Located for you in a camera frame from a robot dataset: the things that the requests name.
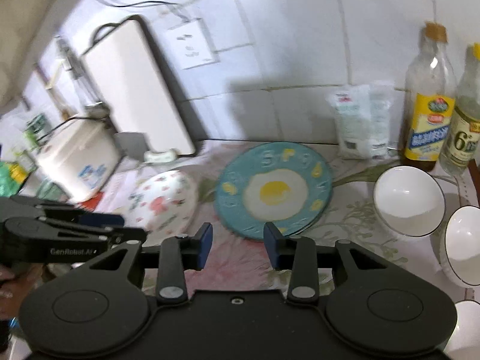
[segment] white bowl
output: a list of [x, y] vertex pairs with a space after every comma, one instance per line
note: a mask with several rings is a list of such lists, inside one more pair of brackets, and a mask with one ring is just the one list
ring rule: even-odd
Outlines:
[[479, 226], [480, 208], [461, 207], [450, 217], [441, 238], [440, 263], [443, 271], [461, 287], [480, 286]]
[[480, 304], [464, 300], [455, 304], [457, 325], [445, 347], [453, 360], [480, 359]]
[[144, 246], [159, 245], [189, 225], [198, 203], [197, 185], [186, 173], [171, 170], [145, 181], [129, 200], [125, 224], [147, 230]]
[[445, 214], [445, 197], [438, 183], [411, 166], [385, 171], [375, 184], [373, 201], [381, 225], [409, 237], [433, 233]]

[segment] oil bottle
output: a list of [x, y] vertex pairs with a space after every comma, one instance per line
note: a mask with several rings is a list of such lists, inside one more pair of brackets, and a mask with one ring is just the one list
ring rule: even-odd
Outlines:
[[406, 73], [402, 163], [426, 172], [435, 167], [455, 106], [455, 77], [446, 54], [447, 32], [427, 22], [420, 54]]
[[467, 168], [480, 138], [480, 43], [473, 45], [472, 54], [457, 88], [450, 131], [440, 153], [440, 165], [452, 176]]

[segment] bottle label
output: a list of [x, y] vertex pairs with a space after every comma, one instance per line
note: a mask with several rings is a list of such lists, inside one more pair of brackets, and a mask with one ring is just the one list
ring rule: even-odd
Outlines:
[[450, 97], [417, 94], [405, 157], [414, 161], [438, 159], [454, 105], [455, 100]]
[[465, 115], [458, 107], [445, 144], [445, 154], [458, 167], [466, 167], [475, 154], [480, 138], [480, 120]]

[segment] floral tablecloth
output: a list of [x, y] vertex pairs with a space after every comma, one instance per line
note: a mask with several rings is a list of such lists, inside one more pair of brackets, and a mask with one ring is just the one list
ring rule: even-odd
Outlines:
[[[126, 160], [104, 188], [97, 211], [125, 212], [128, 197], [143, 181], [170, 169], [181, 169], [199, 185], [199, 206], [187, 228], [193, 235], [203, 222], [214, 227], [214, 241], [205, 269], [186, 271], [189, 293], [195, 290], [262, 290], [280, 288], [286, 291], [290, 271], [274, 271], [261, 242], [247, 240], [228, 231], [217, 217], [213, 201], [215, 184], [225, 166], [245, 150], [260, 142], [206, 140], [195, 157], [182, 158], [164, 166], [144, 167]], [[377, 223], [373, 207], [374, 183], [386, 169], [399, 164], [396, 153], [377, 162], [343, 160], [336, 145], [307, 144], [319, 152], [333, 173], [333, 196], [320, 219], [302, 232], [317, 245], [332, 246], [337, 239], [357, 244], [428, 280], [445, 291], [455, 302], [473, 299], [474, 291], [457, 287], [443, 274], [439, 263], [442, 227], [450, 215], [464, 205], [478, 206], [476, 190], [468, 171], [453, 178], [437, 166], [432, 176], [445, 193], [446, 213], [441, 228], [429, 237], [407, 239], [387, 233]], [[144, 291], [152, 293], [156, 270], [148, 270]], [[320, 291], [330, 293], [334, 284], [329, 270], [319, 270]]]

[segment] rice cooker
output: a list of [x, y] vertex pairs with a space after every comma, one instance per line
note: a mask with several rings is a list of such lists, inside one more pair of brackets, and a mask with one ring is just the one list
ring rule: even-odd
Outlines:
[[58, 129], [42, 147], [37, 162], [77, 203], [100, 190], [121, 156], [104, 123], [76, 119]]

